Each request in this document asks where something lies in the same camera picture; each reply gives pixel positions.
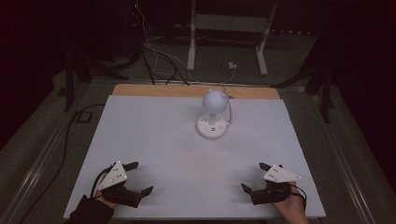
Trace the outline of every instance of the white lamp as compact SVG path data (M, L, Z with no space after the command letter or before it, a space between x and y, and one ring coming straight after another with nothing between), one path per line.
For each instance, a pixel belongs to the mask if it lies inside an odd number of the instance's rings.
M198 133L209 139L220 138L227 128L227 121L219 113L227 109L229 104L228 96L217 90L209 90L202 105L208 112L203 114L197 121Z

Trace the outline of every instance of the lamp base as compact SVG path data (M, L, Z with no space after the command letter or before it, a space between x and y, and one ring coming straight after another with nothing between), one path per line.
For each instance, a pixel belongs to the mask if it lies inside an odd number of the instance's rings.
M216 114L215 123L209 124L210 114L203 114L197 121L198 133L205 138L215 139L220 138L224 135L227 128L227 122L225 119Z

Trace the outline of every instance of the gray floor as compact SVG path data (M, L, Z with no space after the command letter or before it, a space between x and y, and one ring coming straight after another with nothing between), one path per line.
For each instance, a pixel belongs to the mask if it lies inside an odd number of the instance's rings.
M315 38L303 35L270 35L264 57L269 76L261 77L255 59L251 40L244 45L205 45L197 48L196 69L190 75L177 63L183 77L191 84L199 82L219 83L229 80L233 73L228 62L236 62L235 76L228 84L265 86L296 75ZM187 61L188 38L178 38L172 43L162 39L150 42L155 49ZM158 61L157 72L172 73L172 67ZM122 72L130 77L129 83L148 82L149 75L141 63ZM318 97L306 95L303 79L286 89L279 90L289 110L290 118L299 138L304 155L318 187L318 193L327 216L311 219L311 223L396 223L396 197L380 172L361 131L347 110L336 87L332 87L330 124L325 124L318 115ZM55 90L45 99L15 136L0 152L0 213L4 213L19 193L25 175L31 169L37 156L45 148L53 148L48 156L44 172L38 174L35 189L28 192L27 201L21 202L23 214L38 194L49 183L62 160L65 132L70 113L63 112L65 99L56 94L64 87L64 73L54 78ZM104 104L114 86L119 83L108 77L96 76L91 84L78 85L78 97L74 109L88 105ZM64 209L77 180L78 172L91 143L103 108L90 109L93 119L90 123L71 125L67 139L67 157L64 168L29 213L23 223L62 223ZM111 223L125 223L113 220ZM221 223L262 223L262 221L221 221ZM268 223L284 223L283 220L269 220Z

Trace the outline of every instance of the human hand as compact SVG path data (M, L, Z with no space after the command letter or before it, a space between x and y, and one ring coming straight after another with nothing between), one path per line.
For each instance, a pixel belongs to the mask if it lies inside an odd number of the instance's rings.
M274 208L282 215L289 224L307 224L303 199L293 194L300 194L297 190L296 182L289 182L291 195L285 201L272 203Z
M101 183L105 179L106 176L107 176L107 174L103 175ZM95 195L93 196L93 198L96 199L97 201L101 202L101 203L104 203L105 205L107 205L107 206L109 206L109 207L111 207L113 209L118 206L117 203L111 203L109 201L106 201L105 197L103 197L103 195L102 195L102 191L101 190L97 190Z

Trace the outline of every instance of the white tabletop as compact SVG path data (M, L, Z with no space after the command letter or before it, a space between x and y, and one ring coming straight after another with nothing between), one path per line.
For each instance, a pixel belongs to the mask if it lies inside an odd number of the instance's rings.
M308 217L324 217L288 111L282 100L232 99L233 123L216 140L196 131L201 98L109 96L64 217L96 176L115 161L138 161L125 187L154 186L138 208L119 206L114 218L227 219L279 217L271 204L253 205L241 183L263 189L259 162L282 164L302 177Z

